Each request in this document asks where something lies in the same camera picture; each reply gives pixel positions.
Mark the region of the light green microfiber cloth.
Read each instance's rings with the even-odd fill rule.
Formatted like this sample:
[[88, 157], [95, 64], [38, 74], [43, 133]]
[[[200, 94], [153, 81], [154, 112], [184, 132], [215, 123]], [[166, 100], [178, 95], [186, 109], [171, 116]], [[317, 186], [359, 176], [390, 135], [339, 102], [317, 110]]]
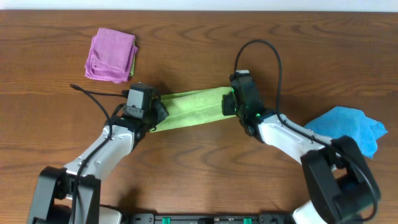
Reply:
[[169, 115], [151, 132], [185, 128], [232, 118], [233, 115], [224, 116], [222, 114], [223, 95], [230, 91], [230, 87], [223, 86], [162, 95], [161, 100]]

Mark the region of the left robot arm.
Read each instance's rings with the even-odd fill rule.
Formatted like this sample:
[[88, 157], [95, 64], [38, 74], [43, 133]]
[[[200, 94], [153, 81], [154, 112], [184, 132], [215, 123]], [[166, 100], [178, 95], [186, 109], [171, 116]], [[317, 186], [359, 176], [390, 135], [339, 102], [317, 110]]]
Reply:
[[146, 133], [169, 114], [160, 98], [148, 109], [120, 104], [99, 138], [62, 168], [47, 166], [37, 179], [28, 223], [129, 223], [129, 216], [100, 203], [101, 183]]

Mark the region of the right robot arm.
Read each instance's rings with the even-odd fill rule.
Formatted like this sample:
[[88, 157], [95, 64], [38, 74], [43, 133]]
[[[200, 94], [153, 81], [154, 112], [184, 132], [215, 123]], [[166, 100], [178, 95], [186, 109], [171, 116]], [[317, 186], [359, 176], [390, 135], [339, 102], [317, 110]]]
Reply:
[[267, 109], [250, 74], [232, 74], [223, 95], [222, 113], [238, 117], [248, 136], [276, 147], [303, 169], [310, 200], [291, 214], [293, 223], [365, 223], [377, 209], [379, 188], [357, 143], [348, 136], [332, 139]]

